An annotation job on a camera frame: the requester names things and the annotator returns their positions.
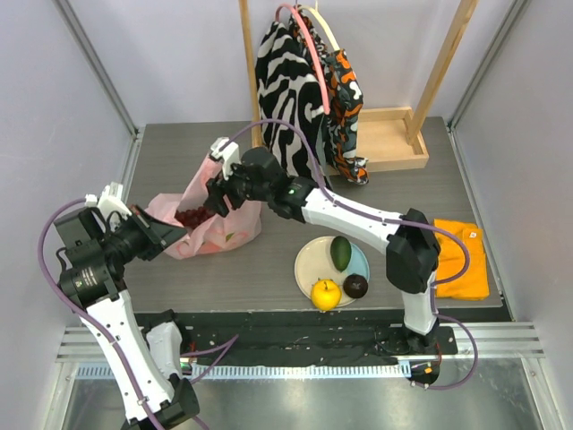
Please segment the pink plastic bag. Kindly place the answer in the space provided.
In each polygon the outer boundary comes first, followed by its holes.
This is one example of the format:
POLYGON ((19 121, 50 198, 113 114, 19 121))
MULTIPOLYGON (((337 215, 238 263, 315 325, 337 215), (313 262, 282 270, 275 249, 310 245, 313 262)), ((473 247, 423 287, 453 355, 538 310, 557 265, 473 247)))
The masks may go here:
MULTIPOLYGON (((146 212, 171 225, 183 225, 175 219, 177 211, 204 206, 208 196, 207 181, 222 172, 222 166, 205 156, 198 171, 183 193, 160 193, 154 197, 146 212)), ((165 251, 170 257, 183 260, 201 254, 215 254, 234 250, 247 244, 261 232, 261 203, 245 202, 226 217, 215 214, 165 251)))

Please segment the fake green avocado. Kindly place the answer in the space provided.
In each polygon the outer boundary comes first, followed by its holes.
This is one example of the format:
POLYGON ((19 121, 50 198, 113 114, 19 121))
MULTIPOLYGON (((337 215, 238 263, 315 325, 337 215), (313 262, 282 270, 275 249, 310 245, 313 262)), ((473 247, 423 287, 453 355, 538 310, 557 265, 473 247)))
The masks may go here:
POLYGON ((329 248, 330 258, 338 271, 344 271, 352 257, 352 245, 344 236, 335 236, 329 248))

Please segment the fake mangosteen green leaves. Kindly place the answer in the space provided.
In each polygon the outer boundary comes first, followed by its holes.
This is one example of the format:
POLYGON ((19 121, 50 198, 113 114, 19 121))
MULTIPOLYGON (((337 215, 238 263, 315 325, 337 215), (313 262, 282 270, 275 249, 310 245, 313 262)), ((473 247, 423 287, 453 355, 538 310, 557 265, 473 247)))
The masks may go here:
POLYGON ((348 297, 353 299, 362 298, 369 289, 367 278, 360 274, 350 274, 343 282, 343 290, 348 297))

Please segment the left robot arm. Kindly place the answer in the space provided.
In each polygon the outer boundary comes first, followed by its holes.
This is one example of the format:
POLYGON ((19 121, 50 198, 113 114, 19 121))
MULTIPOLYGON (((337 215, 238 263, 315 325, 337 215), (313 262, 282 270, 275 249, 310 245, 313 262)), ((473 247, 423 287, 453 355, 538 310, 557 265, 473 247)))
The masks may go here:
POLYGON ((172 429, 196 417, 199 402, 179 366, 191 345, 175 314, 160 314, 140 330, 124 267, 151 261, 181 239, 184 228, 154 219, 133 205, 117 228, 94 207, 54 223, 64 244, 58 287, 96 338, 124 402, 125 429, 172 429))

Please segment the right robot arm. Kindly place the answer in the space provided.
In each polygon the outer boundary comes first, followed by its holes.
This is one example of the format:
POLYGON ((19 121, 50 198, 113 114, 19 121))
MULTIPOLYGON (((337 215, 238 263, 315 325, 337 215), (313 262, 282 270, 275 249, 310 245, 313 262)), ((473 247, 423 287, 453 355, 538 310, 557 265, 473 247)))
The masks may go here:
POLYGON ((211 211, 225 217, 245 202, 263 202, 283 219, 331 228, 370 245, 384 256, 386 277, 401 293, 407 348, 423 354, 436 346, 440 323, 431 285, 440 246, 420 211, 401 215, 343 198, 309 178, 290 176, 264 147, 241 152, 222 138, 211 145, 209 157, 221 166, 207 182, 211 211))

